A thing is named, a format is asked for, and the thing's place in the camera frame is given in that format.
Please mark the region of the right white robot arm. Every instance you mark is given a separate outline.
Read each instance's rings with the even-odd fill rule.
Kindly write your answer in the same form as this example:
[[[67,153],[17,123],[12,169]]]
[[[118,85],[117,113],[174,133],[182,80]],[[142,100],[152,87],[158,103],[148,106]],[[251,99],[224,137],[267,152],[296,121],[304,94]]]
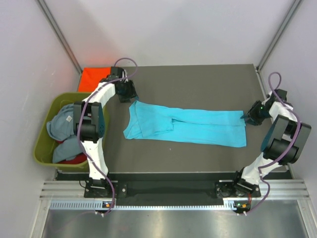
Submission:
[[[241,118],[251,125],[261,125],[265,119],[273,119],[261,144],[260,155],[249,166],[236,172],[231,184],[235,195],[247,196],[259,189],[261,178],[272,170],[299,159],[312,127],[298,122],[292,105],[287,102],[287,91],[282,89],[275,89],[263,102],[256,101]]]

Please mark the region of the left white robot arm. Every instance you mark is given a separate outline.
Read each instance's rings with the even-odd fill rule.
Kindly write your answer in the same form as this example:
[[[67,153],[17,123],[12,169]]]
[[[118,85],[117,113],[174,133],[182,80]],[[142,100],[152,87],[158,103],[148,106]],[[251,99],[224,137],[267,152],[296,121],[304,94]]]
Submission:
[[[74,134],[89,164],[85,198],[110,198],[114,195],[113,184],[107,177],[108,167],[103,152],[103,139],[106,133],[103,109],[115,95],[121,103],[137,98],[134,83],[128,79],[126,71],[121,67],[112,66],[109,75],[98,83],[87,98],[74,102]]]

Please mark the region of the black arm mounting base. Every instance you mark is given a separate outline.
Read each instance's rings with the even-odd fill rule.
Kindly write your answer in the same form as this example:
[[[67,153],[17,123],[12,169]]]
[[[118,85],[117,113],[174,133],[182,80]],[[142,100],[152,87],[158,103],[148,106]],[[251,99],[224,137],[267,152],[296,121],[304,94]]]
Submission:
[[[236,197],[239,172],[217,173],[110,173],[116,198],[140,196],[200,196],[202,200]]]

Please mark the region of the cyan t shirt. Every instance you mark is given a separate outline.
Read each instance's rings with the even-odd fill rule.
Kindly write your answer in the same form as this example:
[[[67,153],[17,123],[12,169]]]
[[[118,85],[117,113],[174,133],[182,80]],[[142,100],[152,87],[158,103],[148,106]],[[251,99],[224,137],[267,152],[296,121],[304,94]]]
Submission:
[[[169,108],[135,101],[129,107],[126,139],[246,147],[242,111],[206,111]]]

